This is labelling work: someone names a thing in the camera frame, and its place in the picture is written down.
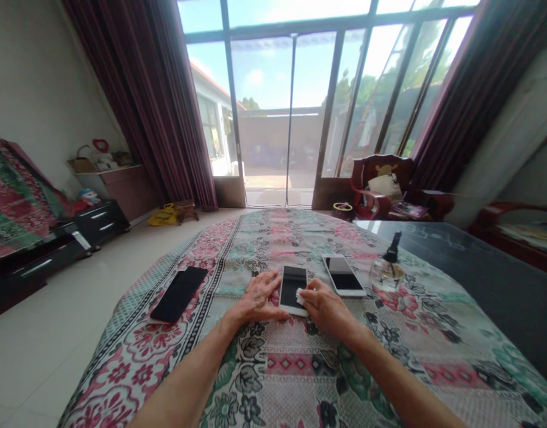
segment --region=sky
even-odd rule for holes
[[[416,0],[414,9],[426,7],[430,0]],[[445,0],[445,7],[475,5],[479,0]],[[381,0],[378,13],[407,11],[412,0]],[[178,2],[185,33],[221,30],[219,0],[181,0]],[[370,0],[229,0],[230,27],[282,21],[366,14]],[[453,58],[471,18],[457,21],[447,45]],[[363,75],[380,76],[402,25],[373,29]],[[339,78],[349,69],[355,75],[362,30],[350,30],[339,66]],[[334,53],[335,33],[297,36],[293,107],[319,106],[327,95]],[[232,41],[232,64],[236,98],[253,97],[261,108],[289,108],[291,95],[290,37]],[[188,45],[190,61],[227,92],[228,71],[224,42]],[[394,60],[388,65],[394,66]]]

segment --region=black smartphone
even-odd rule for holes
[[[297,266],[284,266],[279,291],[279,307],[287,313],[299,316],[309,316],[307,309],[297,302],[297,289],[307,288],[307,269]]]
[[[207,274],[207,269],[193,266],[178,272],[150,317],[166,323],[177,322]]]

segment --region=dark tabletop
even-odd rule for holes
[[[547,273],[447,223],[355,221],[459,282],[547,379]]]

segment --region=smartphone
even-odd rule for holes
[[[338,295],[344,297],[367,295],[344,256],[324,254],[322,257]]]
[[[207,274],[207,269],[193,266],[179,271],[150,313],[150,318],[159,323],[177,322]]]
[[[307,269],[296,266],[284,266],[279,290],[279,307],[287,313],[298,316],[309,316],[305,307],[297,302],[297,289],[306,289]]]

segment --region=floral tablecloth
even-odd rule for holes
[[[283,265],[329,282],[322,254],[343,254],[367,291],[345,302],[382,345],[469,426],[547,427],[547,383],[466,293],[405,251],[398,292],[368,273],[389,242],[300,209],[217,223],[161,257],[115,308],[60,426],[124,426],[176,364],[243,294]],[[209,270],[175,325],[147,323],[178,270]],[[276,304],[279,297],[274,294]],[[228,348],[202,427],[394,427],[400,420],[367,370],[309,319],[254,323]]]

